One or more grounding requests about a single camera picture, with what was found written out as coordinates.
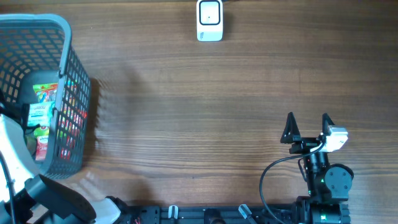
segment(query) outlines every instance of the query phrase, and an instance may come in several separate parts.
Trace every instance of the wire mesh basket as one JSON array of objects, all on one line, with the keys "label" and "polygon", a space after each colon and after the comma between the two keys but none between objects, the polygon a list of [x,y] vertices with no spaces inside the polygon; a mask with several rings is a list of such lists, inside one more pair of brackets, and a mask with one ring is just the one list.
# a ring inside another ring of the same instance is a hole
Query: wire mesh basket
[{"label": "wire mesh basket", "polygon": [[37,103],[33,85],[58,83],[40,172],[67,178],[81,168],[91,82],[72,47],[68,22],[54,14],[0,15],[0,88],[11,103]]}]

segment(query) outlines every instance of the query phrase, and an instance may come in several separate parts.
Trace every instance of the wood grain surface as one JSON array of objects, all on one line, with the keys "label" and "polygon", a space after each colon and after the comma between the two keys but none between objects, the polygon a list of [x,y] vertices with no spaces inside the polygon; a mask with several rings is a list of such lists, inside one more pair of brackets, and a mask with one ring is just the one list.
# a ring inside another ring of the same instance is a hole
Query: wood grain surface
[{"label": "wood grain surface", "polygon": [[[93,83],[81,172],[90,200],[261,203],[262,170],[293,111],[303,136],[327,112],[349,141],[329,155],[355,172],[353,223],[398,218],[398,4],[230,1],[224,39],[196,40],[195,2],[3,6],[56,13]],[[296,161],[272,169],[268,202],[307,194]]]}]

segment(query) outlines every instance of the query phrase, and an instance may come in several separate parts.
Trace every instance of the green snack package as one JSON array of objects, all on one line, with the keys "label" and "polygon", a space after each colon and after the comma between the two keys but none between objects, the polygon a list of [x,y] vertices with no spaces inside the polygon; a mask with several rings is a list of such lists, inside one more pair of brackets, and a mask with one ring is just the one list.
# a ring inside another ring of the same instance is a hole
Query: green snack package
[{"label": "green snack package", "polygon": [[24,136],[26,148],[29,151],[31,155],[34,155],[36,152],[36,147],[37,147],[37,140],[36,138],[33,138],[32,136]]},{"label": "green snack package", "polygon": [[34,85],[33,90],[39,103],[55,101],[57,97],[58,83]]},{"label": "green snack package", "polygon": [[41,126],[39,128],[36,128],[35,131],[33,132],[35,138],[39,136],[48,136],[49,134],[50,134],[50,128],[48,126]]}]

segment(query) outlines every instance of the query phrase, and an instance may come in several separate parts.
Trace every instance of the snack package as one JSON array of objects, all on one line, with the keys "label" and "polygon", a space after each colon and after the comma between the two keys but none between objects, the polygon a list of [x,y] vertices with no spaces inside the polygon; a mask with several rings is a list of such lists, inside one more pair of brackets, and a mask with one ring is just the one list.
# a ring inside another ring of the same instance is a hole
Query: snack package
[{"label": "snack package", "polygon": [[39,103],[55,101],[57,97],[58,83],[34,85],[33,90]]},{"label": "snack package", "polygon": [[60,157],[61,157],[62,159],[69,160],[69,159],[70,159],[70,151],[69,151],[68,149],[62,148]]},{"label": "snack package", "polygon": [[43,161],[47,154],[47,147],[49,145],[49,136],[37,137],[36,160]]},{"label": "snack package", "polygon": [[36,128],[35,131],[33,132],[35,138],[39,136],[48,136],[49,134],[50,134],[50,128],[48,126],[41,126],[39,128]]},{"label": "snack package", "polygon": [[[68,88],[71,88],[72,89],[72,92],[74,93],[74,94],[78,94],[78,91],[77,91],[77,86],[76,85],[72,85],[71,84],[71,81],[69,81],[68,82],[68,84],[67,84],[67,87]],[[73,95],[72,94],[66,94],[66,96],[65,96],[65,99],[67,100],[67,101],[69,101],[69,103],[72,105],[72,106],[75,106],[75,97],[73,97]]]},{"label": "snack package", "polygon": [[52,108],[55,102],[35,103],[30,105],[29,117],[27,120],[28,126],[50,126],[52,118]]}]

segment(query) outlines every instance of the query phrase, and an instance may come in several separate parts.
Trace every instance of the black cable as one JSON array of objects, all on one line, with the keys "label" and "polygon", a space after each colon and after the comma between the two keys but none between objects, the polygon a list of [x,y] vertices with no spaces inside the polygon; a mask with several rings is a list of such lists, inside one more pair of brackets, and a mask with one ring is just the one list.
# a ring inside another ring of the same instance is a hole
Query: black cable
[{"label": "black cable", "polygon": [[301,161],[302,159],[303,159],[303,158],[301,158],[301,159],[299,159],[299,160],[297,161],[297,163],[298,163],[298,168],[300,169],[300,173],[301,173],[301,175],[303,176],[304,181],[307,181],[307,178],[305,177],[305,174],[304,174],[303,167],[301,166],[301,163],[300,163],[300,161]]},{"label": "black cable", "polygon": [[4,171],[4,177],[6,178],[8,192],[10,193],[10,211],[11,211],[11,219],[13,224],[17,224],[17,218],[15,216],[15,207],[14,207],[14,182],[11,179],[10,172],[8,170],[6,160],[3,154],[0,151],[0,163],[2,170]]},{"label": "black cable", "polygon": [[307,153],[307,154],[297,155],[297,156],[290,156],[290,157],[286,157],[286,158],[282,158],[282,159],[279,159],[279,160],[277,160],[277,161],[274,161],[273,163],[269,164],[269,165],[267,166],[267,168],[264,169],[264,171],[262,172],[261,178],[260,178],[260,197],[261,197],[261,201],[262,201],[262,204],[264,205],[264,207],[267,209],[268,213],[271,214],[271,215],[275,218],[275,220],[277,220],[279,223],[285,224],[282,220],[278,219],[278,218],[275,216],[275,214],[271,211],[271,209],[268,207],[268,205],[267,205],[267,203],[266,203],[266,200],[264,199],[264,196],[263,196],[263,194],[262,194],[262,182],[263,182],[263,180],[264,180],[264,176],[266,175],[267,171],[268,171],[271,167],[273,167],[274,165],[276,165],[276,164],[278,164],[278,163],[280,163],[280,162],[284,162],[284,161],[287,161],[287,160],[291,160],[291,159],[298,159],[298,158],[304,158],[304,157],[307,157],[307,156],[311,156],[312,154],[321,151],[321,149],[323,148],[324,145],[325,145],[325,143],[322,142],[322,143],[321,143],[321,146],[319,146],[318,149],[316,149],[316,150],[314,150],[314,151],[312,151],[312,152],[309,152],[309,153]]}]

